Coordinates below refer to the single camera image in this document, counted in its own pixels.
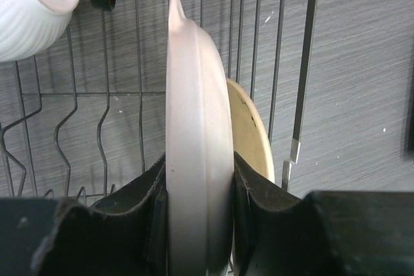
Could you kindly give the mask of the large white oval dish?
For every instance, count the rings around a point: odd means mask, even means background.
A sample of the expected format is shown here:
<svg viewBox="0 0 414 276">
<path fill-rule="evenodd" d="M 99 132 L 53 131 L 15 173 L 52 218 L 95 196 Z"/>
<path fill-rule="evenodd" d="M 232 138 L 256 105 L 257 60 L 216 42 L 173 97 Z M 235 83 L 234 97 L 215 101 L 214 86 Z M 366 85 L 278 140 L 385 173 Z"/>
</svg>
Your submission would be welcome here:
<svg viewBox="0 0 414 276">
<path fill-rule="evenodd" d="M 234 148 L 226 77 L 210 35 L 169 0 L 166 67 L 168 274 L 225 275 Z"/>
</svg>

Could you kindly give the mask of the square floral plate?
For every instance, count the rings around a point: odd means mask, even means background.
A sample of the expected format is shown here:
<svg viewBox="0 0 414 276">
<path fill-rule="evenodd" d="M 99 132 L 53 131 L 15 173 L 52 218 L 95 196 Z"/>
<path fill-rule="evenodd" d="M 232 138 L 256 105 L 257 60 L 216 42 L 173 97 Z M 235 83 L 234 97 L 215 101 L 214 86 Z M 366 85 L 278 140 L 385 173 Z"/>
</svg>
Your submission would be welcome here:
<svg viewBox="0 0 414 276">
<path fill-rule="evenodd" d="M 407 153 L 413 152 L 413 90 L 411 90 L 409 107 L 408 107 L 408 118 L 406 125 L 406 139 L 405 139 L 405 150 Z"/>
</svg>

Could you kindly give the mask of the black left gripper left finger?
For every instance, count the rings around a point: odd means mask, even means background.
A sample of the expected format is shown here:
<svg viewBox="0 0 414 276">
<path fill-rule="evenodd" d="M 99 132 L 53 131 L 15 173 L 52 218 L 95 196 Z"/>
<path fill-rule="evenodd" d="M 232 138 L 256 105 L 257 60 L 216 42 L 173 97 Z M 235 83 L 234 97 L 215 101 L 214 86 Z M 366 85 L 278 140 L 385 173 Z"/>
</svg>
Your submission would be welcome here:
<svg viewBox="0 0 414 276">
<path fill-rule="evenodd" d="M 2 275 L 165 275 L 165 159 L 87 207 L 1 199 Z"/>
</svg>

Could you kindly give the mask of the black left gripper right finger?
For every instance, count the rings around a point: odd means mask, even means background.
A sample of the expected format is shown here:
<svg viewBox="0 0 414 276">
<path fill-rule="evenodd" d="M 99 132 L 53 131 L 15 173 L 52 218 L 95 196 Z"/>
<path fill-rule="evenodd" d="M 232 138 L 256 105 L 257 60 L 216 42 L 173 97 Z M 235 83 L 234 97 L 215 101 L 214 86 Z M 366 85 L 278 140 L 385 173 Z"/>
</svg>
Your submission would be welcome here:
<svg viewBox="0 0 414 276">
<path fill-rule="evenodd" d="M 234 156 L 236 275 L 412 275 L 413 194 L 298 198 Z"/>
</svg>

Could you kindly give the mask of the black wire dish rack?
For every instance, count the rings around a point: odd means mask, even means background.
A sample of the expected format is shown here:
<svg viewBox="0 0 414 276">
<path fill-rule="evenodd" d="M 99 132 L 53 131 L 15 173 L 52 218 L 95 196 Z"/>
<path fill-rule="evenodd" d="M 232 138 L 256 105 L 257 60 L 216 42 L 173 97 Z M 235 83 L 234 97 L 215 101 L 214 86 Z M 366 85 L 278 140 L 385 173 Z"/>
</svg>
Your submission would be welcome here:
<svg viewBox="0 0 414 276">
<path fill-rule="evenodd" d="M 281 125 L 287 36 L 301 52 L 307 0 L 181 0 L 212 37 L 224 73 L 252 97 L 270 143 Z M 1 65 L 1 194 L 115 192 L 165 150 L 169 0 L 80 0 L 46 51 Z"/>
</svg>

